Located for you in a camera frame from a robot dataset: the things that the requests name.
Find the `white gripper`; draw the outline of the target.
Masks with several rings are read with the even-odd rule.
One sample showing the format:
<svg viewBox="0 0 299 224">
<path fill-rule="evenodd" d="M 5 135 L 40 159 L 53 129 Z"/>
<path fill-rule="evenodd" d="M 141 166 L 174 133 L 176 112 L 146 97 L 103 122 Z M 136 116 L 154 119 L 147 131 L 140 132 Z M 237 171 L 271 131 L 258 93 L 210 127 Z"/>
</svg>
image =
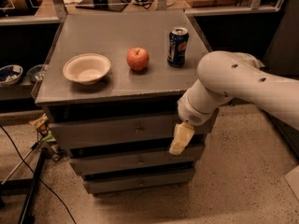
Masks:
<svg viewBox="0 0 299 224">
<path fill-rule="evenodd" d="M 190 105 L 187 96 L 183 95 L 178 100 L 178 117 L 182 123 L 175 126 L 174 138 L 171 142 L 169 153 L 180 155 L 194 136 L 195 130 L 193 126 L 204 125 L 209 119 L 216 116 L 218 112 L 219 109 L 215 109 L 213 112 L 207 114 L 196 111 Z"/>
</svg>

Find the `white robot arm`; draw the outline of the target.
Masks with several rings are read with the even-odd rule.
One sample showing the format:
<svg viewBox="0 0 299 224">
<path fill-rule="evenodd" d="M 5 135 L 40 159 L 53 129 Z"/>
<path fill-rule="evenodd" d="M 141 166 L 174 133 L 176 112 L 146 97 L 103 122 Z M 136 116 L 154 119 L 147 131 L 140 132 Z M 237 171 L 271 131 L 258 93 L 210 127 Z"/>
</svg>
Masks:
<svg viewBox="0 0 299 224">
<path fill-rule="evenodd" d="M 299 130 L 299 81 L 265 73 L 261 63 L 242 52 L 212 51 L 197 66 L 197 79 L 178 100 L 181 123 L 169 153 L 181 154 L 220 106 L 238 98 Z"/>
</svg>

